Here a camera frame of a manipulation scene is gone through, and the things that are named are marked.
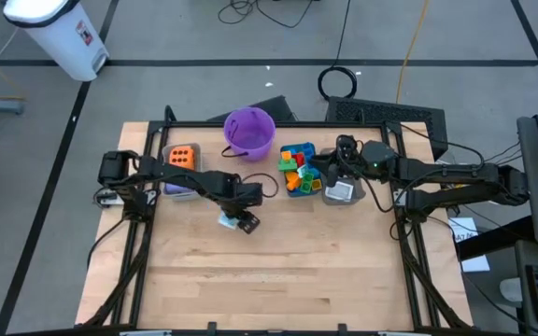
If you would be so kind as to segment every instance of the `gray floor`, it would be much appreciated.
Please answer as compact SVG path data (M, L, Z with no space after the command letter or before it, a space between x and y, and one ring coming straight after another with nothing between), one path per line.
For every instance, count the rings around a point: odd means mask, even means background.
M114 60L329 59L337 50L345 1L314 3L299 27L284 29L259 13L224 25L217 11L228 1L120 0L106 45ZM83 0L100 27L110 0ZM538 37L538 0L520 1ZM296 21L303 0L262 1L283 21ZM420 1L352 0L342 59L402 59ZM13 28L1 17L0 48ZM5 60L47 60L24 32ZM510 1L432 0L414 59L536 60ZM324 66L166 66L106 68L90 87L57 184L9 332L71 327L85 278L85 259L100 211L91 204L101 154L115 148L124 121L160 119L171 105L179 119L207 119L283 94L300 119L320 120L327 104L316 80ZM393 102L397 66L350 66L359 74L358 98ZM0 310L35 217L80 83L53 66L2 66L26 92L26 112L0 115ZM348 83L329 75L326 90ZM0 95L13 94L0 79ZM401 103L443 108L451 141L486 157L517 140L516 118L538 113L538 66L419 67L406 69ZM451 160L470 153L451 149ZM522 168L520 161L514 165ZM474 209L501 223L527 215L528 206L492 203ZM477 225L492 228L477 217ZM472 275L499 303L497 285L516 275L513 251L488 256L492 271ZM467 287L475 324L516 331Z

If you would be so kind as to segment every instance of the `wooden table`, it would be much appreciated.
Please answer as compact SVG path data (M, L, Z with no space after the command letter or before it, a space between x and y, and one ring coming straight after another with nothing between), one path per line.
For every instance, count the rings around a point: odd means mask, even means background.
M426 133L422 123L407 125ZM125 123L119 149L142 152L147 127L146 122ZM169 143L200 144L205 170L241 176L266 172L281 182L276 168L281 146L309 141L320 151L334 147L343 133L381 141L375 129L277 128L271 156L256 163L222 158L221 128L172 128ZM410 132L403 139L408 157L432 162L428 140ZM251 180L263 182L266 193L274 190L266 177ZM389 206L389 186L373 185L383 206ZM219 225L219 208L210 201L174 203L160 197L140 329L206 329L207 322L216 321L219 329L334 330L346 323L350 330L412 330L400 247L389 237L394 217L379 212L369 192L355 205L328 206L320 196L292 199L282 185L275 198L249 210L262 223L246 235ZM120 211L103 211L98 235L120 219ZM447 221L444 210L433 215ZM434 220L422 229L432 281L472 324L450 229ZM116 285L127 231L126 224L93 254L77 322L92 316ZM422 324L429 325L417 285ZM128 320L132 294L129 288L122 321Z

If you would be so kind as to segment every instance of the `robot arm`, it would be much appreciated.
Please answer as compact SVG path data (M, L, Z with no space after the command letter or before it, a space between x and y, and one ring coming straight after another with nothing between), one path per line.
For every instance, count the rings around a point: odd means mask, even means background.
M134 168L137 165L137 173L129 175L130 163ZM124 150L110 151L103 156L97 181L116 191L124 203L123 214L128 218L146 220L152 214L149 196L136 187L164 182L193 189L217 203L228 218L237 218L238 227L248 234L260 224L246 209L262 204L262 184L242 183L238 174L194 172Z
M510 166L482 164L428 164L400 157L384 143L368 141L357 149L358 142L349 135L338 136L335 150L316 155L310 164L327 176L332 187L338 177L368 178L381 183L396 181L405 185L394 193L394 206L404 209L408 219L425 221L438 207L493 201L521 205L529 199L526 176ZM414 190L424 183L463 185L436 192Z

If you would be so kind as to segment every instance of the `purple basket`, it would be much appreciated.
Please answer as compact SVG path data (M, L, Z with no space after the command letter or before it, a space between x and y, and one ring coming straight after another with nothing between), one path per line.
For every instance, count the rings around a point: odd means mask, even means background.
M230 113L223 124L223 135L235 156L259 161L271 150L276 124L260 108L245 107Z

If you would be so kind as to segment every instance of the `white bin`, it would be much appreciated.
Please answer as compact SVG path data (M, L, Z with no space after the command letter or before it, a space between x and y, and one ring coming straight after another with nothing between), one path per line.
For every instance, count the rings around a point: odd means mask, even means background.
M95 79L109 57L78 0L8 0L4 16L75 80Z

